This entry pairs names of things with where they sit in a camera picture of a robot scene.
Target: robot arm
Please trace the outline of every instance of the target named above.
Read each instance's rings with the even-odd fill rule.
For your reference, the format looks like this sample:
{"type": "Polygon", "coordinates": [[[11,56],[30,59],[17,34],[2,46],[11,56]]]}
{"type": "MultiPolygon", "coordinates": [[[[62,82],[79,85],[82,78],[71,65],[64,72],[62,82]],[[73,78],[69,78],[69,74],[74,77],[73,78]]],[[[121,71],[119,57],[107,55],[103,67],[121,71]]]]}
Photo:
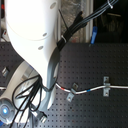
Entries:
{"type": "MultiPolygon", "coordinates": [[[[11,44],[25,60],[16,69],[7,90],[0,98],[1,105],[4,104],[9,112],[8,115],[2,115],[1,119],[4,123],[9,124],[13,120],[14,113],[17,112],[12,104],[12,94],[17,85],[22,82],[22,78],[25,78],[26,73],[29,73],[28,78],[39,74],[42,78],[42,85],[48,89],[55,84],[59,50],[54,36],[54,29],[59,0],[5,0],[4,2],[6,27],[11,44]]],[[[25,85],[21,86],[16,94],[20,93],[23,88],[25,88],[25,85]]],[[[39,111],[50,108],[55,98],[55,92],[55,87],[50,92],[42,91],[42,102],[39,111]]],[[[39,91],[33,101],[34,106],[38,104],[38,98],[39,91]]],[[[16,107],[19,107],[23,99],[14,101],[16,107]]],[[[27,108],[21,119],[22,123],[26,122],[28,113],[29,109],[27,108]]],[[[21,113],[19,112],[16,122],[19,122],[20,116],[21,113]]]]}

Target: pegboard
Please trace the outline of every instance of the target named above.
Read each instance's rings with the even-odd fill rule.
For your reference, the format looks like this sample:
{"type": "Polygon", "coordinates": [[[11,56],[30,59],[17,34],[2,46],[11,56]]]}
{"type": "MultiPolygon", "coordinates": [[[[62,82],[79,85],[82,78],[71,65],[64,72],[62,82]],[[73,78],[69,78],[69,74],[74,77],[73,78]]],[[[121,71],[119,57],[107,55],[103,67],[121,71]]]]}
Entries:
{"type": "MultiPolygon", "coordinates": [[[[21,61],[10,43],[0,43],[0,70],[21,61]]],[[[103,77],[109,76],[112,85],[128,86],[127,44],[67,44],[61,51],[57,82],[70,89],[74,82],[78,91],[103,85],[103,77]]],[[[4,85],[5,78],[0,76],[4,85]]],[[[33,117],[33,128],[127,128],[128,90],[111,89],[109,97],[103,90],[76,95],[71,103],[68,93],[57,88],[52,107],[45,113],[45,124],[33,117]]]]}

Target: black cable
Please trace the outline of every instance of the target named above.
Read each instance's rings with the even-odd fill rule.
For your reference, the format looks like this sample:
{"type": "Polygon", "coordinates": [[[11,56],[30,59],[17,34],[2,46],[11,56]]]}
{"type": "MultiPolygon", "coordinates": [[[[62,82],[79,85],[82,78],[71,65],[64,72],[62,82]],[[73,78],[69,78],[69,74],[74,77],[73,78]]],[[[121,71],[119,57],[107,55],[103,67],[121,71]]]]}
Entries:
{"type": "MultiPolygon", "coordinates": [[[[111,5],[114,5],[117,2],[118,2],[118,0],[110,0],[110,4],[111,5]]],[[[70,33],[72,33],[72,34],[76,33],[79,29],[85,27],[90,20],[93,20],[94,18],[100,16],[108,8],[110,8],[110,5],[108,4],[108,2],[105,2],[101,7],[99,7],[98,9],[96,9],[96,11],[94,11],[92,14],[90,14],[89,16],[87,16],[84,19],[81,16],[82,14],[80,12],[80,14],[76,16],[73,24],[69,27],[70,33]]],[[[65,31],[65,33],[63,34],[63,36],[60,39],[60,41],[57,42],[57,46],[58,46],[59,51],[62,50],[62,48],[65,46],[65,44],[72,37],[70,35],[69,31],[65,31]]]]}
{"type": "Polygon", "coordinates": [[[23,117],[23,114],[24,114],[24,112],[25,112],[25,110],[26,110],[27,108],[29,108],[29,110],[32,111],[32,112],[37,111],[37,110],[39,109],[39,106],[40,106],[40,103],[41,103],[41,97],[42,97],[42,89],[44,89],[44,91],[46,91],[46,92],[52,91],[54,85],[53,85],[50,89],[48,89],[48,88],[45,87],[42,83],[43,83],[43,82],[42,82],[41,76],[40,76],[40,75],[37,75],[37,76],[34,76],[34,77],[32,77],[32,78],[29,78],[29,79],[27,79],[27,80],[21,82],[21,83],[14,89],[13,94],[12,94],[12,103],[13,103],[14,107],[17,109],[17,112],[16,112],[16,114],[15,114],[15,116],[14,116],[14,118],[13,118],[13,121],[12,121],[12,124],[10,125],[10,128],[12,127],[12,125],[13,125],[13,123],[14,123],[14,121],[15,121],[17,115],[19,114],[19,112],[21,112],[21,116],[20,116],[20,119],[19,119],[19,122],[20,122],[21,119],[22,119],[22,117],[23,117]],[[25,82],[27,82],[27,81],[29,81],[29,80],[32,80],[32,79],[36,79],[36,78],[38,78],[38,79],[37,79],[31,86],[29,86],[29,87],[26,88],[24,91],[22,91],[21,93],[19,93],[18,95],[15,96],[15,93],[16,93],[17,89],[18,89],[23,83],[25,83],[25,82]],[[24,94],[26,91],[28,91],[28,90],[30,90],[29,94],[28,94],[28,95],[23,95],[23,94],[24,94]],[[37,105],[36,107],[34,106],[34,108],[33,108],[33,107],[32,107],[32,106],[33,106],[32,102],[33,102],[34,98],[36,97],[36,94],[38,93],[39,90],[40,90],[39,103],[38,103],[38,105],[37,105]],[[24,98],[24,100],[23,100],[23,102],[21,103],[21,105],[20,105],[19,108],[16,107],[15,102],[14,102],[14,98],[15,98],[15,99],[24,98]]]}

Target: cable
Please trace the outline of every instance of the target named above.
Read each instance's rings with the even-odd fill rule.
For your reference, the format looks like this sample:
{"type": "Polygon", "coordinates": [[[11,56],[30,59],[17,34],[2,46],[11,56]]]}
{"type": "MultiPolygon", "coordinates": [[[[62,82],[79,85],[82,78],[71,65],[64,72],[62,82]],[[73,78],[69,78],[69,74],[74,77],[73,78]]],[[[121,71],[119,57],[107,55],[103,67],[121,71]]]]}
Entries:
{"type": "Polygon", "coordinates": [[[74,33],[76,33],[79,29],[85,27],[90,20],[93,20],[94,18],[100,16],[108,8],[112,7],[117,2],[118,2],[118,0],[109,0],[109,1],[107,1],[101,7],[99,7],[96,11],[94,11],[92,14],[90,14],[89,16],[87,16],[84,19],[82,17],[82,12],[80,12],[76,16],[73,24],[68,28],[68,30],[65,31],[65,33],[63,34],[63,36],[60,39],[60,41],[57,42],[57,46],[58,46],[59,51],[61,51],[63,49],[63,47],[65,46],[65,44],[69,41],[69,39],[72,37],[72,35],[74,33]]]}
{"type": "MultiPolygon", "coordinates": [[[[71,90],[68,90],[68,89],[65,89],[63,87],[61,87],[58,83],[56,83],[56,86],[58,88],[60,88],[61,90],[65,91],[65,92],[71,92],[71,90]]],[[[76,92],[75,94],[83,94],[83,93],[87,93],[87,92],[91,92],[91,91],[95,91],[95,90],[99,90],[99,89],[102,89],[102,88],[105,88],[106,86],[103,85],[103,86],[98,86],[98,87],[95,87],[95,88],[91,88],[91,89],[88,89],[88,90],[84,90],[84,91],[80,91],[80,92],[76,92]]],[[[116,88],[116,89],[128,89],[128,86],[115,86],[115,85],[110,85],[109,88],[116,88]]]]}

